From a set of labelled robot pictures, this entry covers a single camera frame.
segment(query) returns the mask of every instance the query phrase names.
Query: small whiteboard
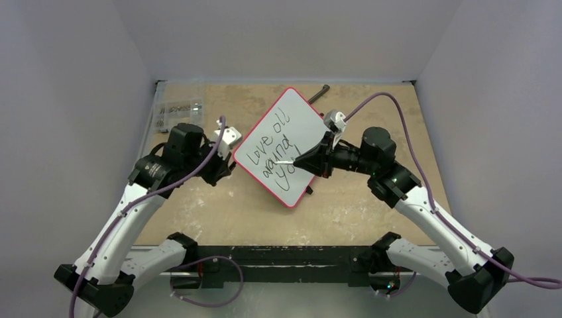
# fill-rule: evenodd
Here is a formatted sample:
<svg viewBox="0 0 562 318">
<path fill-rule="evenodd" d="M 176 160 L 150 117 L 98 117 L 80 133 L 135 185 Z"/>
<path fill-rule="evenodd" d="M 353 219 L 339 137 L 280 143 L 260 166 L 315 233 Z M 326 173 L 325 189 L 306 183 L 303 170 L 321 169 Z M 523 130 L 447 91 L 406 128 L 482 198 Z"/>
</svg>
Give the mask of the small whiteboard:
<svg viewBox="0 0 562 318">
<path fill-rule="evenodd" d="M 314 175 L 275 164 L 314 147 L 328 129 L 322 117 L 289 87 L 234 152 L 234 160 L 287 207 L 294 207 Z"/>
</svg>

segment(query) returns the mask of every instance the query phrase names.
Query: wooden table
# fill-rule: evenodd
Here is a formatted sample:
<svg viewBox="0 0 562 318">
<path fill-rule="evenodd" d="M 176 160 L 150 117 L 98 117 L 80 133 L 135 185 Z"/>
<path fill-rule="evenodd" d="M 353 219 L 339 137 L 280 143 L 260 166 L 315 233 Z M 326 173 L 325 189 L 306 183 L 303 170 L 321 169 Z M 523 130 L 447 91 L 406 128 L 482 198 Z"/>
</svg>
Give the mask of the wooden table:
<svg viewBox="0 0 562 318">
<path fill-rule="evenodd" d="M 206 85 L 205 131 L 216 129 L 215 121 L 225 115 L 229 126 L 246 135 L 288 86 L 311 97 L 322 84 Z M 449 210 L 412 85 L 331 85 L 313 106 L 319 112 L 338 109 L 348 114 L 377 91 L 387 91 L 400 102 L 414 150 L 435 198 Z M 167 83 L 162 98 L 178 100 L 185 98 L 186 92 L 185 84 Z M 397 144 L 398 161 L 419 177 L 400 118 L 389 98 L 377 97 L 354 116 L 344 139 L 358 146 L 363 131 L 371 126 L 390 132 Z M 154 146 L 167 138 L 167 134 L 155 133 L 150 143 Z M 312 183 L 314 193 L 305 195 L 296 208 L 289 209 L 241 168 L 216 187 L 197 178 L 174 190 L 136 244 L 158 245 L 176 231 L 204 245 L 370 245 L 388 231 L 415 244 L 433 244 L 410 220 L 377 200 L 366 181 L 364 175 L 335 170 L 329 179 L 316 179 Z"/>
</svg>

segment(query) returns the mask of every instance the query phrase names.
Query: gray wall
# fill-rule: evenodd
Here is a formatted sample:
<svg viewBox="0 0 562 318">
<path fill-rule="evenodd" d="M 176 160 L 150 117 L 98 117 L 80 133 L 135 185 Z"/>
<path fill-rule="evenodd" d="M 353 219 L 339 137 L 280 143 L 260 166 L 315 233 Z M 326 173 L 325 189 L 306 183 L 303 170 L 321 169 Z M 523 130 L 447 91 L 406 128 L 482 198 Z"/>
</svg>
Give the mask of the gray wall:
<svg viewBox="0 0 562 318">
<path fill-rule="evenodd" d="M 114 0 L 161 79 L 402 81 L 460 0 Z"/>
<path fill-rule="evenodd" d="M 562 276 L 562 2 L 463 1 L 418 94 L 451 210 L 530 276 Z M 509 285 L 497 317 L 559 317 L 561 291 Z"/>
<path fill-rule="evenodd" d="M 52 275 L 115 208 L 153 84 L 109 0 L 1 0 L 0 43 L 0 316 L 63 317 Z"/>
</svg>

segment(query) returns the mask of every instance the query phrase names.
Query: red whiteboard frame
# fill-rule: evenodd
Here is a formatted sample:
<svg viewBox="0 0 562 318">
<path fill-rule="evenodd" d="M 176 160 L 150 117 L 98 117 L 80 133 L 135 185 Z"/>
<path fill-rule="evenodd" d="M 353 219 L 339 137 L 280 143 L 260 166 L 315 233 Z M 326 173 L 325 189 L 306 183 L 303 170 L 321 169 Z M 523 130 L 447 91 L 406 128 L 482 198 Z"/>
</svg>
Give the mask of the red whiteboard frame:
<svg viewBox="0 0 562 318">
<path fill-rule="evenodd" d="M 277 102 L 279 101 L 279 99 L 281 99 L 281 97 L 283 97 L 283 95 L 285 95 L 285 93 L 289 90 L 292 89 L 294 90 L 306 103 L 306 105 L 308 105 L 317 115 L 318 117 L 320 117 L 320 119 L 322 119 L 323 117 L 320 115 L 320 113 L 318 113 L 318 111 L 316 111 L 316 109 L 314 109 L 314 107 L 312 107 L 312 105 L 310 105 L 308 103 L 308 100 L 306 98 L 304 98 L 304 96 L 295 88 L 292 86 L 287 87 L 283 93 L 281 93 L 281 95 L 279 97 L 277 97 L 277 99 L 275 100 L 275 102 L 269 107 L 269 109 L 265 112 L 265 114 L 260 118 L 260 120 L 258 121 L 257 124 L 254 125 L 254 127 L 252 127 L 252 129 L 250 130 L 250 132 L 248 132 L 248 135 L 244 138 L 244 141 L 242 141 L 242 143 L 240 143 L 240 145 L 238 145 L 238 147 L 236 147 L 236 150 L 234 150 L 233 153 L 233 159 L 234 161 L 238 164 L 238 166 L 242 167 L 242 169 L 244 169 L 244 171 L 246 171 L 250 176 L 252 176 L 252 178 L 254 178 L 257 182 L 259 182 L 262 187 L 266 188 L 267 191 L 269 191 L 269 193 L 271 193 L 277 200 L 279 200 L 281 203 L 283 203 L 283 205 L 285 205 L 288 208 L 294 208 L 298 205 L 298 203 L 300 202 L 300 200 L 302 199 L 304 193 L 306 192 L 306 188 L 303 190 L 303 192 L 300 194 L 298 200 L 295 202 L 294 205 L 287 205 L 287 203 L 285 203 L 285 201 L 281 200 L 273 191 L 271 191 L 271 189 L 269 189 L 268 187 L 266 187 L 263 182 L 261 182 L 261 180 L 259 180 L 259 178 L 257 178 L 252 172 L 250 172 L 250 170 L 246 169 L 246 167 L 244 167 L 243 165 L 240 164 L 240 162 L 238 162 L 238 160 L 236 160 L 236 152 L 238 151 L 238 149 L 242 146 L 242 144 L 246 141 L 246 139 L 248 139 L 248 137 L 250 137 L 250 135 L 252 134 L 252 132 L 254 131 L 254 129 L 256 129 L 257 126 L 259 126 L 259 124 L 262 122 L 263 118 L 265 118 L 265 116 L 267 116 L 267 114 L 269 114 L 269 112 L 273 109 L 273 107 L 275 106 L 275 104 L 277 104 Z M 312 180 L 310 180 L 310 183 L 308 184 L 309 186 L 312 184 L 312 181 L 314 181 L 315 177 L 312 178 Z"/>
</svg>

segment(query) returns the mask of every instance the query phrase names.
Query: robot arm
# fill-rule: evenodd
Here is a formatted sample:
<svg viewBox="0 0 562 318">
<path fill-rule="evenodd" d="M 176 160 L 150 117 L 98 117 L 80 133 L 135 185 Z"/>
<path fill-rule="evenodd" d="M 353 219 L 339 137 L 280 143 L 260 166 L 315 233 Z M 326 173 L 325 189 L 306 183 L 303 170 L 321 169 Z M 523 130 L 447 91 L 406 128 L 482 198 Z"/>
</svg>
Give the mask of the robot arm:
<svg viewBox="0 0 562 318">
<path fill-rule="evenodd" d="M 223 134 L 216 130 L 207 138 L 203 129 L 195 125 L 175 126 L 168 142 L 159 144 L 137 161 L 118 206 L 90 247 L 73 264 L 60 265 L 54 277 L 71 291 L 79 285 L 81 300 L 113 317 L 125 308 L 135 289 L 169 268 L 196 259 L 197 243 L 175 233 L 151 252 L 125 261 L 148 220 L 174 190 L 164 188 L 194 173 L 207 157 L 207 164 L 196 176 L 215 186 L 234 169 L 236 163 L 229 164 L 231 150 L 241 140 L 242 135 L 234 127 L 226 127 Z M 213 147 L 217 150 L 211 155 Z M 161 148 L 162 155 L 157 155 Z M 163 190 L 159 195 L 134 204 L 146 194 L 159 190 Z M 103 243 L 89 263 L 99 241 Z M 83 281 L 78 284 L 81 275 Z M 80 309 L 80 317 L 92 317 L 92 314 L 91 307 Z"/>
<path fill-rule="evenodd" d="M 435 203 L 432 209 L 427 190 L 408 169 L 396 161 L 396 144 L 383 128 L 364 131 L 361 146 L 340 140 L 341 128 L 328 118 L 327 131 L 317 146 L 297 157 L 292 164 L 316 176 L 329 178 L 334 168 L 369 176 L 367 186 L 389 207 L 413 221 L 441 249 L 436 252 L 416 246 L 395 233 L 388 233 L 372 248 L 375 263 L 403 266 L 446 287 L 451 297 L 465 310 L 478 313 L 507 283 L 509 274 L 473 250 L 444 224 L 444 217 L 481 252 L 511 269 L 514 257 L 505 248 L 493 249 L 459 224 Z"/>
</svg>

